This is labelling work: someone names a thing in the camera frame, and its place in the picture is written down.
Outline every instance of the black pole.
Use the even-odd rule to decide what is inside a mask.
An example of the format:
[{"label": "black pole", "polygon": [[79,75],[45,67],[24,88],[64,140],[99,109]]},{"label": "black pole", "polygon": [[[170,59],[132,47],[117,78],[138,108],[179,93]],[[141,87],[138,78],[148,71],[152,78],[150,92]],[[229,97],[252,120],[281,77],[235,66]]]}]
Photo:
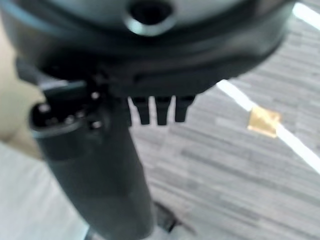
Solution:
[{"label": "black pole", "polygon": [[154,207],[121,107],[100,107],[95,122],[81,116],[52,126],[39,109],[30,114],[33,137],[84,219],[107,240],[148,237]]}]

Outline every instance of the white floor stripe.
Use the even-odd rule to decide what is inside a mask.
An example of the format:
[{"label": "white floor stripe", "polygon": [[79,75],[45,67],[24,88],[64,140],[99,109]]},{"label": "white floor stripe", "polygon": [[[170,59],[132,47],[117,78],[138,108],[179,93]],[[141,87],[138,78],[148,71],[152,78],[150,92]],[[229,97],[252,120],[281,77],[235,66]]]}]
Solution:
[{"label": "white floor stripe", "polygon": [[[216,86],[248,112],[250,112],[254,106],[258,106],[245,93],[227,80],[220,81]],[[279,139],[287,144],[298,156],[320,174],[320,158],[310,148],[281,124],[276,132]]]}]

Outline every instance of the beige wall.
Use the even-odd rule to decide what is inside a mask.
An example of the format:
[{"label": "beige wall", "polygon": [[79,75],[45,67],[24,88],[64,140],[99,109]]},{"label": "beige wall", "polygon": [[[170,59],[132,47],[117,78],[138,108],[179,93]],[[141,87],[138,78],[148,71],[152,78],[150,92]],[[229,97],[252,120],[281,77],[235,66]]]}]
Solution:
[{"label": "beige wall", "polygon": [[43,97],[31,84],[17,78],[15,52],[0,25],[0,141],[39,157],[27,128],[30,107]]}]

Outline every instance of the black plastic tab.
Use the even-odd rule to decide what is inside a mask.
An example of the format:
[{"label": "black plastic tab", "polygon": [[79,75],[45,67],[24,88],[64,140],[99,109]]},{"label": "black plastic tab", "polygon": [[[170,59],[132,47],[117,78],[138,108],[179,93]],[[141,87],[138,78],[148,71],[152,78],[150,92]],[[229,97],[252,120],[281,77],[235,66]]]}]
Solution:
[{"label": "black plastic tab", "polygon": [[148,97],[134,97],[132,101],[138,109],[140,120],[142,125],[150,124],[149,113],[149,98]]},{"label": "black plastic tab", "polygon": [[184,123],[186,121],[188,107],[194,102],[195,96],[177,96],[175,98],[175,121]]},{"label": "black plastic tab", "polygon": [[171,96],[169,97],[156,97],[156,115],[159,126],[167,125],[168,109],[171,103]]}]

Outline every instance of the gray carpet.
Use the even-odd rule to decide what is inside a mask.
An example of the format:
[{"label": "gray carpet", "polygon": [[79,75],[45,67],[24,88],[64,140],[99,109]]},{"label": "gray carpet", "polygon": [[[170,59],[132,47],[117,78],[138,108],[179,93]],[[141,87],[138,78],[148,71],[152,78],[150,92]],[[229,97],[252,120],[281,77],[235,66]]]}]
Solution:
[{"label": "gray carpet", "polygon": [[[306,2],[320,12],[317,0]],[[320,32],[290,24],[276,55],[232,83],[280,112],[320,155]],[[320,240],[320,176],[279,139],[248,131],[248,120],[217,88],[196,99],[185,124],[142,127],[136,117],[132,133],[153,197],[199,240]]]}]

